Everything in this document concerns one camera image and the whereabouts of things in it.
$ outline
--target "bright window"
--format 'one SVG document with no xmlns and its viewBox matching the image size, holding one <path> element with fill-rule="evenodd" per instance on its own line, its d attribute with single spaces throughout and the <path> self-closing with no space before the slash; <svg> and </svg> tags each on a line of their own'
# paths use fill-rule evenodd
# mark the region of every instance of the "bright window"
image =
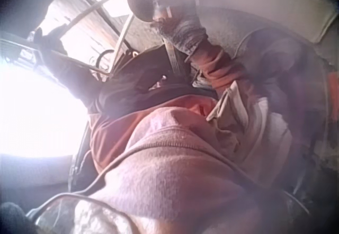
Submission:
<svg viewBox="0 0 339 234">
<path fill-rule="evenodd" d="M 57 157 L 79 149 L 87 112 L 65 88 L 1 61 L 0 99 L 0 153 Z"/>
</svg>

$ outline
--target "man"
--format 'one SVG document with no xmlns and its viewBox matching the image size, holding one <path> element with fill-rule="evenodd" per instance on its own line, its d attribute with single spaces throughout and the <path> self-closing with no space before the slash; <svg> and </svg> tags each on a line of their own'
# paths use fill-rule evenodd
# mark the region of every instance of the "man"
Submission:
<svg viewBox="0 0 339 234">
<path fill-rule="evenodd" d="M 208 41 L 194 5 L 173 15 L 152 27 L 200 68 L 218 100 L 185 84 L 149 91 L 156 81 L 143 73 L 101 83 L 43 53 L 88 107 L 92 156 L 105 180 L 90 198 L 123 212 L 140 233 L 278 233 L 286 204 L 270 189 L 292 145 L 290 112 L 277 107 L 288 99 L 272 112 L 265 90 Z M 98 207 L 76 206 L 74 233 L 119 233 L 117 217 Z"/>
</svg>

